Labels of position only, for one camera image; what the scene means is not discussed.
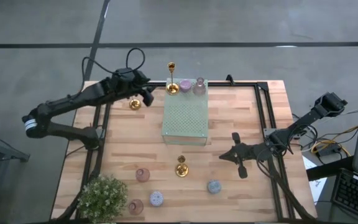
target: green mesh box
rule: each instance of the green mesh box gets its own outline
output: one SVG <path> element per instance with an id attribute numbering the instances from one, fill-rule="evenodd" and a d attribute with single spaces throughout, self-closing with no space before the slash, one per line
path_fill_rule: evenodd
<path id="1" fill-rule="evenodd" d="M 181 78 L 173 81 L 180 83 Z M 193 86 L 196 80 L 189 79 Z M 165 92 L 162 138 L 166 144 L 205 146 L 208 138 L 208 81 L 204 80 L 204 95 L 195 95 L 193 89 L 176 95 Z"/>

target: concrete floor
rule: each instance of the concrete floor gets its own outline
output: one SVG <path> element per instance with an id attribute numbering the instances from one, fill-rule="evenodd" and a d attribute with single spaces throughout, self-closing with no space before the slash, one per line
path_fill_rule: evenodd
<path id="1" fill-rule="evenodd" d="M 103 0 L 0 1 L 0 44 L 92 43 Z M 352 42 L 358 41 L 358 0 L 111 1 L 100 42 Z M 99 49 L 110 69 L 125 66 L 128 49 Z M 153 80 L 177 74 L 222 80 L 284 80 L 293 113 L 305 114 L 317 97 L 336 92 L 358 109 L 358 47 L 145 49 L 142 71 Z M 30 153 L 11 161 L 0 192 L 0 223 L 48 220 L 67 141 L 25 136 L 21 116 L 46 100 L 74 93 L 81 59 L 90 49 L 0 49 L 0 137 Z M 140 63 L 133 54 L 130 65 Z M 91 80 L 106 76 L 94 67 Z M 71 124 L 74 113 L 56 122 Z M 358 114 L 316 125 L 320 134 L 358 124 Z M 355 141 L 345 144 L 351 153 Z M 312 155 L 306 156 L 320 164 Z M 326 158 L 327 162 L 338 159 Z M 328 200 L 330 179 L 320 200 Z M 318 205 L 327 220 L 329 205 Z M 338 222 L 349 221 L 336 211 Z"/>

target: green plant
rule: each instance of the green plant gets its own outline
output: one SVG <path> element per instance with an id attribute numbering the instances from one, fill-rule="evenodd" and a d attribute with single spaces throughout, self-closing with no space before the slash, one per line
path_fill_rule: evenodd
<path id="1" fill-rule="evenodd" d="M 122 215 L 127 193 L 127 186 L 122 181 L 99 175 L 84 186 L 77 209 L 82 217 L 89 218 L 93 223 L 111 222 Z"/>

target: gray speckled stone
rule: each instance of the gray speckled stone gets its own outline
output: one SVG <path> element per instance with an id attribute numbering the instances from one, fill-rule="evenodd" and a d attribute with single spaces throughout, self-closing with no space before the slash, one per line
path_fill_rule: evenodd
<path id="1" fill-rule="evenodd" d="M 161 192 L 156 191 L 150 195 L 150 203 L 155 207 L 161 206 L 163 201 L 164 197 L 162 196 Z"/>
<path id="2" fill-rule="evenodd" d="M 222 190 L 222 185 L 218 180 L 210 180 L 208 182 L 208 191 L 211 194 L 217 194 Z"/>

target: wooden table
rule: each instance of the wooden table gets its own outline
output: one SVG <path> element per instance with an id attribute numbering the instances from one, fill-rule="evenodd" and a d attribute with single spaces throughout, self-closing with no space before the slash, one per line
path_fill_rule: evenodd
<path id="1" fill-rule="evenodd" d="M 291 109 L 283 81 L 268 81 L 270 97 L 278 128 L 292 124 Z M 238 132 L 246 144 L 262 142 L 255 92 L 250 87 L 209 88 L 209 138 L 204 146 L 165 145 L 161 137 L 165 91 L 153 92 L 151 107 L 129 109 L 129 100 L 112 105 L 109 115 L 102 174 L 113 175 L 124 181 L 129 189 L 129 201 L 135 198 L 144 203 L 144 211 L 132 216 L 126 210 L 117 222 L 256 222 L 276 221 L 270 180 L 259 171 L 255 161 L 246 161 L 248 178 L 240 179 L 237 166 L 218 158 L 234 144 L 232 132 Z M 269 124 L 267 108 L 265 118 Z M 75 116 L 74 126 L 89 126 L 93 107 L 81 108 Z M 81 146 L 72 141 L 67 153 Z M 316 216 L 311 190 L 301 152 L 293 147 L 294 155 L 284 157 L 290 188 L 307 209 Z M 180 155 L 186 157 L 189 174 L 178 177 L 175 165 Z M 83 175 L 86 151 L 70 155 L 64 163 L 52 217 L 58 217 L 78 193 Z M 135 179 L 138 168 L 150 170 L 150 180 L 140 183 Z M 218 179 L 222 191 L 211 195 L 206 189 L 209 180 Z M 149 204 L 154 190 L 163 193 L 164 203 L 155 208 Z M 284 217 L 285 200 L 280 197 Z"/>

